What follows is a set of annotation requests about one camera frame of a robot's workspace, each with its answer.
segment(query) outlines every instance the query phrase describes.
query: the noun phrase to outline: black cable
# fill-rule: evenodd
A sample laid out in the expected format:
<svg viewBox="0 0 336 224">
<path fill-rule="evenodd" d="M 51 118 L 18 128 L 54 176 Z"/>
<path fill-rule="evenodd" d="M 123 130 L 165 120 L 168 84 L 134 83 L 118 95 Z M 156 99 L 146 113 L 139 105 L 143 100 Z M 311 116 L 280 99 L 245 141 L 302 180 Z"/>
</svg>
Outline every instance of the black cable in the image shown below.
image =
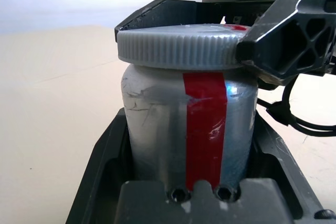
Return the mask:
<svg viewBox="0 0 336 224">
<path fill-rule="evenodd" d="M 291 90 L 295 84 L 295 81 L 297 79 L 297 76 L 288 83 L 283 91 L 282 94 L 282 101 L 276 102 L 274 104 L 268 103 L 262 99 L 258 98 L 257 103 L 263 107 L 266 107 L 267 109 L 270 109 L 273 105 L 277 104 L 281 106 L 281 115 L 278 114 L 278 116 L 286 118 L 286 125 L 291 125 L 294 129 L 310 136 L 317 136 L 317 137 L 328 137 L 328 136 L 336 136 L 336 125 L 318 125 L 306 122 L 305 120 L 302 120 L 300 118 L 297 118 L 290 112 L 290 104 L 289 104 L 289 96 L 291 93 Z M 278 122 L 283 121 L 276 118 L 276 115 L 271 114 Z"/>
</svg>

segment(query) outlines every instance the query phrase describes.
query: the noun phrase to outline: red tape strip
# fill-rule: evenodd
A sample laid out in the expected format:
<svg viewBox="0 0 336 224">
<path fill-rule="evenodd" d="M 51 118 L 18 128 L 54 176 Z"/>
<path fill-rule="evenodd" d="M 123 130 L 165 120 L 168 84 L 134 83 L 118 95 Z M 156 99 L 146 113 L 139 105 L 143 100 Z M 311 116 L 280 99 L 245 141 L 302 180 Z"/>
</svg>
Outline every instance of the red tape strip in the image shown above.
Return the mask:
<svg viewBox="0 0 336 224">
<path fill-rule="evenodd" d="M 219 185 L 227 96 L 222 73 L 184 73 L 187 105 L 186 186 L 200 179 Z"/>
</svg>

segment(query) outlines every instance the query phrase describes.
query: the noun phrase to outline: bolt hole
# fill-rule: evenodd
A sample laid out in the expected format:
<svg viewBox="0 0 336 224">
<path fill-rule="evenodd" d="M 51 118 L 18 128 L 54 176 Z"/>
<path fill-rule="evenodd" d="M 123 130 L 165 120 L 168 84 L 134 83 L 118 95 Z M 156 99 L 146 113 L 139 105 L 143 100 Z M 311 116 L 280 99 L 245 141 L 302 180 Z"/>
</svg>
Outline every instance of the bolt hole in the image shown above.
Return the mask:
<svg viewBox="0 0 336 224">
<path fill-rule="evenodd" d="M 219 186 L 215 190 L 215 195 L 224 202 L 235 202 L 240 197 L 240 188 L 233 189 L 228 186 Z"/>
<path fill-rule="evenodd" d="M 170 198 L 173 202 L 181 203 L 190 199 L 190 193 L 185 189 L 176 188 L 170 193 Z"/>
</svg>

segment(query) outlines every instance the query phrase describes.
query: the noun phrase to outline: gray lid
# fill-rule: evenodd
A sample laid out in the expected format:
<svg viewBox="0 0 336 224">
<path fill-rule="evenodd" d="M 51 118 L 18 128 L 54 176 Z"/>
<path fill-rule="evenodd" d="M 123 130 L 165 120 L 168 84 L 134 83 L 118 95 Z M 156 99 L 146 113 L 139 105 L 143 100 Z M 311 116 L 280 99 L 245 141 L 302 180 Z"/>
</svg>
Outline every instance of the gray lid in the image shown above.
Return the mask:
<svg viewBox="0 0 336 224">
<path fill-rule="evenodd" d="M 119 59 L 141 66 L 183 70 L 240 67 L 235 52 L 249 27 L 180 25 L 118 32 Z"/>
</svg>

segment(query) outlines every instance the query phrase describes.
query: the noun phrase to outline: plastic jar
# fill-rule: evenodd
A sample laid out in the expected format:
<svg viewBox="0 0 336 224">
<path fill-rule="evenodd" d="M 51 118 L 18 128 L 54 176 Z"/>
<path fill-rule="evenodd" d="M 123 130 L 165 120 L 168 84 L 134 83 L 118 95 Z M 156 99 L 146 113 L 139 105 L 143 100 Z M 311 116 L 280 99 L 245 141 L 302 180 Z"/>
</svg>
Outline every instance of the plastic jar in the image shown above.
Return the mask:
<svg viewBox="0 0 336 224">
<path fill-rule="evenodd" d="M 245 176 L 257 81 L 235 60 L 248 27 L 187 25 L 120 31 L 131 63 L 121 89 L 137 179 L 165 188 L 237 187 Z"/>
</svg>

